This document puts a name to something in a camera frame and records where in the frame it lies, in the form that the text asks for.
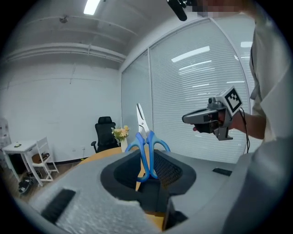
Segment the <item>white wall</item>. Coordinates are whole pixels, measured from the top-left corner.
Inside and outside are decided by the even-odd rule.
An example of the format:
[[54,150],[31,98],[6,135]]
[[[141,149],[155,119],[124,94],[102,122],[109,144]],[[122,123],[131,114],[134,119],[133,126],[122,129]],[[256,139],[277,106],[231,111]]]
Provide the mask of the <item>white wall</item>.
[[128,56],[119,71],[123,72],[141,53],[149,46],[152,46],[157,40],[201,18],[197,16],[196,12],[186,12],[186,14],[188,19],[186,21],[180,21],[172,9],[167,6],[161,15],[155,17],[146,27],[142,27],[138,36],[129,43]]
[[2,67],[0,115],[12,142],[47,136],[56,161],[94,154],[98,118],[121,122],[119,73],[106,66],[100,58],[47,55]]

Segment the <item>person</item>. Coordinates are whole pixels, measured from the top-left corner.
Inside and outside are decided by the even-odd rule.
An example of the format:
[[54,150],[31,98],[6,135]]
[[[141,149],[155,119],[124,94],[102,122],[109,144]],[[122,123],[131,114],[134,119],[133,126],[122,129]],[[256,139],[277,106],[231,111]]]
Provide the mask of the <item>person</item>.
[[[247,134],[263,142],[276,138],[270,121],[260,104],[278,82],[292,72],[292,58],[288,45],[282,38],[274,21],[253,0],[200,0],[198,5],[208,12],[219,12],[220,16],[243,12],[255,20],[255,31],[250,53],[250,69],[255,81],[255,89],[250,98],[254,105],[252,114],[245,113]],[[224,113],[219,114],[219,121],[223,122]],[[240,112],[233,117],[230,129],[237,129],[246,133],[244,121]]]

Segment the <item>vase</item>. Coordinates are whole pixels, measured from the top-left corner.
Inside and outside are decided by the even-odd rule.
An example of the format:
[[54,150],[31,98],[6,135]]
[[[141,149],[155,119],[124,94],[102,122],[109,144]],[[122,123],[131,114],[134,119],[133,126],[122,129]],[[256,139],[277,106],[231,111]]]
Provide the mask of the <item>vase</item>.
[[128,143],[127,143],[127,139],[125,138],[124,140],[121,141],[121,150],[123,153],[125,152],[127,146],[128,146]]

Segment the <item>blue scissor handle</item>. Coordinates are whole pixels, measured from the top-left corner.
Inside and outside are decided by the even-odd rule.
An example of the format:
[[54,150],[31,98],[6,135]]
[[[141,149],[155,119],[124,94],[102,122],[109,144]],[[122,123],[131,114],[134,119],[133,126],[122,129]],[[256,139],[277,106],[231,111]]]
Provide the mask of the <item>blue scissor handle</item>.
[[148,143],[150,149],[150,174],[153,178],[157,179],[157,174],[154,170],[154,145],[159,143],[165,148],[166,151],[170,152],[171,150],[166,142],[156,137],[153,131],[150,131],[150,134],[146,139],[146,143]]
[[145,182],[150,177],[150,171],[148,169],[147,158],[146,158],[146,153],[145,153],[145,148],[144,148],[145,144],[146,144],[145,139],[142,137],[142,135],[140,133],[137,133],[134,142],[132,142],[130,145],[128,145],[128,147],[125,150],[125,152],[128,152],[134,146],[137,146],[141,152],[141,160],[142,160],[142,164],[143,164],[143,167],[145,168],[146,173],[143,177],[137,178],[138,182]]

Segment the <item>ceiling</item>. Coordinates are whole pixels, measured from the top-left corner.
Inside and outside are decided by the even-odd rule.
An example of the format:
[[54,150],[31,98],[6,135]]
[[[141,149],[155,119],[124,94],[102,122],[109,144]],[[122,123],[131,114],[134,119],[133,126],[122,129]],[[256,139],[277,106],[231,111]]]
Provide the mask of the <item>ceiling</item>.
[[142,27],[168,9],[166,0],[101,0],[93,16],[87,0],[40,0],[7,42],[4,60],[47,53],[88,53],[121,64]]

